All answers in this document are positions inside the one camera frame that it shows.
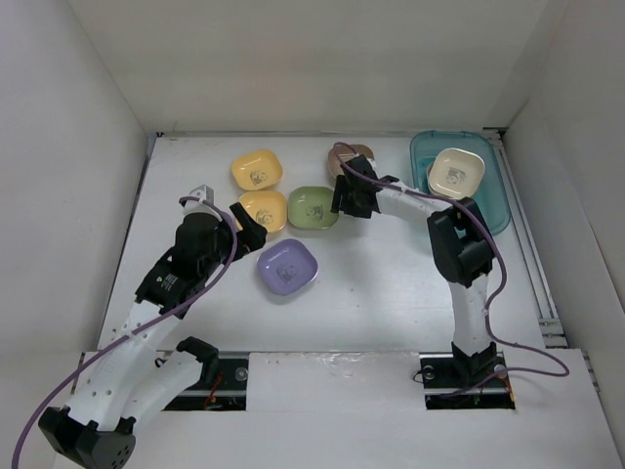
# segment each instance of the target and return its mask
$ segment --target teal bin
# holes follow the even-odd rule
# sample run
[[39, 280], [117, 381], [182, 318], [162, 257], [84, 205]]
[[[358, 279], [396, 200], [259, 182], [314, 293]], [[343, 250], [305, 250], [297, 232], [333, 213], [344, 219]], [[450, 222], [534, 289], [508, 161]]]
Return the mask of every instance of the teal bin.
[[494, 235], [501, 233], [510, 223], [510, 206], [501, 178], [495, 151], [487, 139], [472, 132], [437, 132], [430, 130], [418, 134], [410, 142], [410, 162], [414, 187], [430, 193], [428, 166], [444, 149], [463, 149], [478, 154], [484, 161], [485, 171], [473, 199], [478, 203], [484, 221]]

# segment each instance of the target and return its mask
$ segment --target purple plate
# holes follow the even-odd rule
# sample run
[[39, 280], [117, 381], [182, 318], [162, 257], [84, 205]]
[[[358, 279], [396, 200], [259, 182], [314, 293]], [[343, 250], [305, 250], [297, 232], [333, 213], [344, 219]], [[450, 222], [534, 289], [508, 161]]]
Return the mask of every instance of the purple plate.
[[297, 239], [284, 239], [261, 254], [256, 264], [265, 285], [277, 295], [290, 295], [316, 277], [318, 265]]

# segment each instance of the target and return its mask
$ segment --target white wall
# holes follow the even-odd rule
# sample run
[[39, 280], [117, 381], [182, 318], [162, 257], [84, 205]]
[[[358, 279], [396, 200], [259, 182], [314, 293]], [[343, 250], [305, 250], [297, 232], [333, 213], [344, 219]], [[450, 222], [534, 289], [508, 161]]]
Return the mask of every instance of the white wall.
[[566, 0], [69, 0], [147, 131], [481, 129]]
[[625, 3], [572, 0], [506, 135], [572, 346], [586, 349], [625, 456]]
[[145, 140], [63, 0], [0, 4], [0, 355], [95, 345]]

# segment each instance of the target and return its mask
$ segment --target white panel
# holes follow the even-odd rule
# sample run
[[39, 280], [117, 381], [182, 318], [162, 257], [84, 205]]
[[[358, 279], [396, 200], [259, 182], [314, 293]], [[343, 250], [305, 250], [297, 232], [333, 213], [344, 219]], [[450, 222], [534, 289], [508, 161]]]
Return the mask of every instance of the white panel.
[[[286, 196], [301, 186], [333, 187], [327, 153], [335, 137], [208, 137], [159, 139], [146, 173], [137, 213], [106, 313], [101, 345], [113, 337], [142, 279], [172, 245], [183, 218], [181, 195], [207, 184], [227, 208], [242, 194], [232, 161], [253, 149], [271, 149], [284, 175], [275, 187]], [[376, 155], [378, 174], [410, 182], [409, 138], [350, 136]], [[296, 237], [318, 261], [316, 279], [297, 294], [268, 291], [256, 272], [259, 253], [236, 262], [213, 291], [193, 305], [162, 344], [173, 349], [196, 335], [234, 351], [449, 351], [451, 295], [432, 259], [426, 224], [375, 214], [371, 220], [339, 218], [326, 231], [288, 225], [269, 244]], [[514, 223], [495, 237], [509, 284], [492, 305], [493, 327], [510, 340], [542, 347], [538, 305]], [[489, 288], [499, 282], [493, 269]]]
[[397, 130], [508, 124], [563, 0], [69, 3], [147, 130]]
[[63, 0], [0, 6], [0, 354], [90, 348], [145, 135]]
[[[77, 352], [0, 359], [2, 467], [9, 467], [18, 436], [32, 412], [76, 368], [79, 359]], [[69, 388], [66, 388], [52, 405], [63, 405], [68, 396]], [[20, 469], [49, 469], [54, 460], [54, 450], [35, 425], [23, 447]]]
[[[513, 378], [518, 409], [423, 410], [405, 408], [405, 399], [387, 400], [384, 408], [369, 411], [340, 410], [342, 380], [324, 380], [327, 409], [314, 411], [161, 412], [138, 437], [127, 469], [205, 467], [219, 461], [223, 468], [440, 468], [440, 469], [620, 469], [621, 463], [605, 423], [599, 400], [579, 351], [556, 351], [571, 367], [568, 378], [545, 376]], [[510, 351], [514, 364], [548, 366], [535, 354]], [[385, 372], [372, 389], [390, 389]], [[250, 369], [252, 379], [255, 369]], [[269, 373], [279, 383], [288, 379]], [[314, 383], [317, 370], [297, 376], [302, 384]], [[370, 401], [367, 381], [354, 386], [354, 400]], [[416, 383], [414, 400], [422, 399]], [[287, 394], [294, 387], [279, 385], [267, 399], [294, 403]], [[55, 469], [73, 469], [58, 457]]]
[[590, 354], [621, 454], [624, 22], [623, 2], [571, 1], [531, 101], [506, 135], [564, 331]]

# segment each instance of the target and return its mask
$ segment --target green plate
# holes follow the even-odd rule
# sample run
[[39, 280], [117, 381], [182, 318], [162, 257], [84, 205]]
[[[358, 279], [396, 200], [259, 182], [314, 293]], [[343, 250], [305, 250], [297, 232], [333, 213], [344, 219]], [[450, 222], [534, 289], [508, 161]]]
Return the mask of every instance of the green plate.
[[338, 213], [332, 213], [332, 195], [328, 188], [304, 186], [295, 189], [289, 195], [289, 222], [302, 230], [325, 230], [339, 219]]

